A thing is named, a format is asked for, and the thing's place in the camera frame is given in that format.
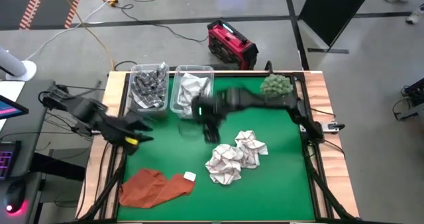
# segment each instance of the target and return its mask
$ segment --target yellow label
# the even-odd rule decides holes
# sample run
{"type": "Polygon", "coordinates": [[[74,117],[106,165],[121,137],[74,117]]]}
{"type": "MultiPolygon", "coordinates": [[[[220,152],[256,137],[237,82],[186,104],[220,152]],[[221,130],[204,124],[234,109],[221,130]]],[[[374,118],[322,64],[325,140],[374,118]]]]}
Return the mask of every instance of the yellow label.
{"type": "Polygon", "coordinates": [[[130,137],[125,137],[125,141],[127,141],[128,143],[132,145],[138,145],[138,140],[130,138],[130,137]]]}

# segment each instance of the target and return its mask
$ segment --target rgb keyboard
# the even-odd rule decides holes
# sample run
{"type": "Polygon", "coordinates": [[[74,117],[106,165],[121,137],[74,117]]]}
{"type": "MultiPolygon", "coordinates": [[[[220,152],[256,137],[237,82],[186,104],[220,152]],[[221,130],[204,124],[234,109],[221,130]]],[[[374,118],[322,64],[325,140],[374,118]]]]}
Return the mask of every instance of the rgb keyboard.
{"type": "Polygon", "coordinates": [[[19,141],[0,141],[0,180],[9,177],[15,163],[19,148],[19,141]]]}

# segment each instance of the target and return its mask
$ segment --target brown towel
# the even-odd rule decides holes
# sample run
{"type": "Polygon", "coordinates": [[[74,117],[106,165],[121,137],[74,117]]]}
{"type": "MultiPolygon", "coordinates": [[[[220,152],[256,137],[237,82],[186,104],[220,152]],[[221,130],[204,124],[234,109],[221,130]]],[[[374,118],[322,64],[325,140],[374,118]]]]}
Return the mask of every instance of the brown towel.
{"type": "Polygon", "coordinates": [[[195,181],[186,180],[183,174],[175,174],[167,181],[163,173],[140,169],[119,190],[119,203],[128,207],[150,208],[181,195],[189,195],[195,181]]]}

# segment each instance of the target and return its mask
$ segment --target red power station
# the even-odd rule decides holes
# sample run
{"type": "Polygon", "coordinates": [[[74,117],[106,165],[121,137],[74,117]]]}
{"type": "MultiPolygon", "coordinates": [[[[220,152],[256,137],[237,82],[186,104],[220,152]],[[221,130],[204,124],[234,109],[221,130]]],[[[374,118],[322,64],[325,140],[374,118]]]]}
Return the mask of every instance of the red power station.
{"type": "Polygon", "coordinates": [[[240,70],[253,70],[258,48],[222,19],[207,25],[209,49],[225,63],[236,63],[240,70]]]}

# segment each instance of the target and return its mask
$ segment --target plastic container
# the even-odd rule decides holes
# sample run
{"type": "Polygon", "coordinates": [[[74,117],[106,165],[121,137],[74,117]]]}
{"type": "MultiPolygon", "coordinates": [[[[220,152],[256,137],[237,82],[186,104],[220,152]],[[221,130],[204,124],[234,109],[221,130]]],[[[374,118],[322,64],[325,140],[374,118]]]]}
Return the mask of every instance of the plastic container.
{"type": "Polygon", "coordinates": [[[135,65],[131,68],[129,86],[128,86],[128,101],[127,101],[127,109],[131,109],[132,111],[138,112],[140,115],[148,115],[155,118],[163,118],[166,117],[166,108],[168,107],[168,96],[169,96],[169,86],[170,86],[170,68],[164,62],[161,64],[143,64],[143,65],[135,65]],[[165,75],[165,98],[164,104],[161,107],[153,107],[153,108],[143,108],[140,106],[133,97],[133,86],[131,85],[134,82],[134,78],[136,76],[141,75],[144,72],[153,72],[159,69],[164,69],[166,71],[165,75]]]}
{"type": "Polygon", "coordinates": [[[197,76],[198,78],[209,78],[210,89],[206,95],[213,93],[213,68],[210,66],[195,66],[195,65],[180,65],[175,70],[174,84],[172,86],[170,109],[176,113],[181,119],[192,119],[193,115],[183,110],[183,107],[178,104],[178,94],[181,89],[181,81],[184,74],[197,76]]]}

